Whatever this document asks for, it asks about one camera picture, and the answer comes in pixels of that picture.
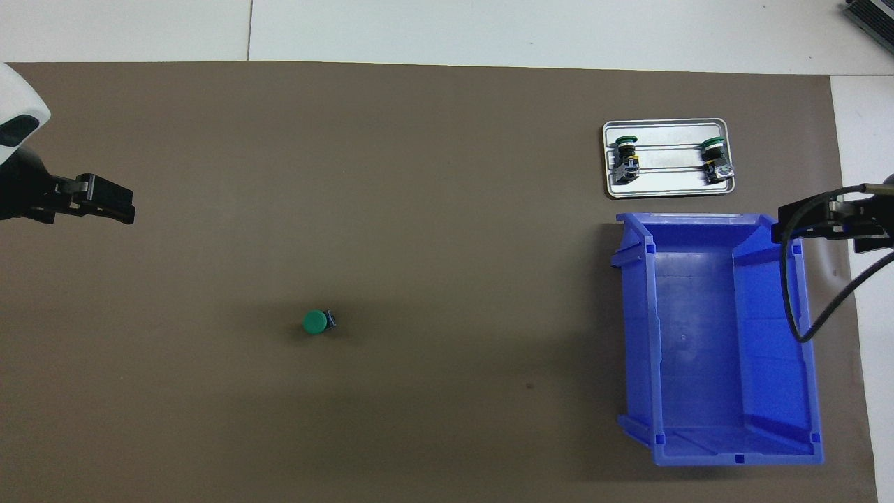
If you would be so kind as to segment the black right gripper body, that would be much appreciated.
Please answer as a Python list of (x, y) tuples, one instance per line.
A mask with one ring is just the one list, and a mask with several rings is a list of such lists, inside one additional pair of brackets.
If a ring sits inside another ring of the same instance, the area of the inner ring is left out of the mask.
[(881, 187), (882, 189), (874, 195), (875, 219), (887, 236), (893, 238), (893, 175), (889, 175)]

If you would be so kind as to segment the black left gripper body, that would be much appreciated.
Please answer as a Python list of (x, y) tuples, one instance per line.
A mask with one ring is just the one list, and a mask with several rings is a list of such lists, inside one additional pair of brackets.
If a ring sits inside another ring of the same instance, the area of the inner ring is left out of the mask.
[(20, 147), (2, 163), (1, 219), (29, 219), (30, 207), (43, 207), (54, 192), (54, 176), (29, 147)]

